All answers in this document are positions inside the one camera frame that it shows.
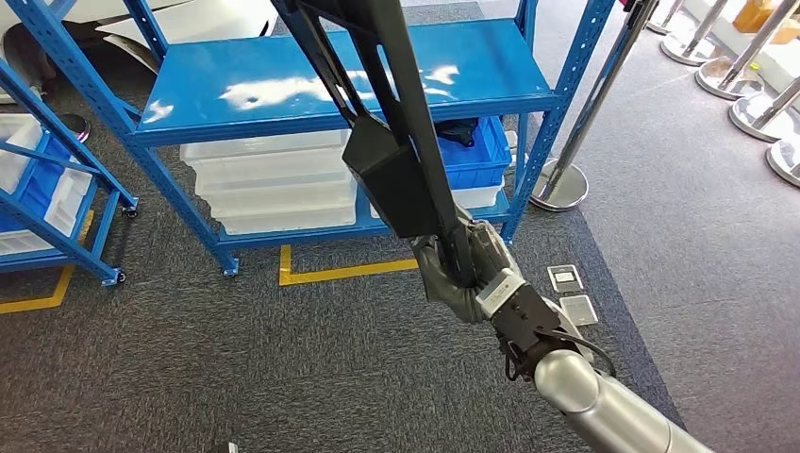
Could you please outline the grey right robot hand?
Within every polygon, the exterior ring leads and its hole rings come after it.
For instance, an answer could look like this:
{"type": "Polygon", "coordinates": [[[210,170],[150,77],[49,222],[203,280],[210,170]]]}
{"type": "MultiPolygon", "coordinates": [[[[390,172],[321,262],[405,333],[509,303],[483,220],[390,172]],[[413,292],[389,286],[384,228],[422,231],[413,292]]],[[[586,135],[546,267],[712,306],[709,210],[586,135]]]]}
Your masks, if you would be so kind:
{"type": "Polygon", "coordinates": [[[431,236],[417,237],[411,249],[418,263],[430,302],[447,305],[461,321],[470,324],[487,319],[477,295],[506,268],[520,275],[518,263],[509,252],[497,230],[489,222],[474,219],[468,210],[456,206],[459,220],[467,226],[470,253],[473,259],[475,284],[464,287],[451,278],[440,258],[439,244],[431,236]]]}

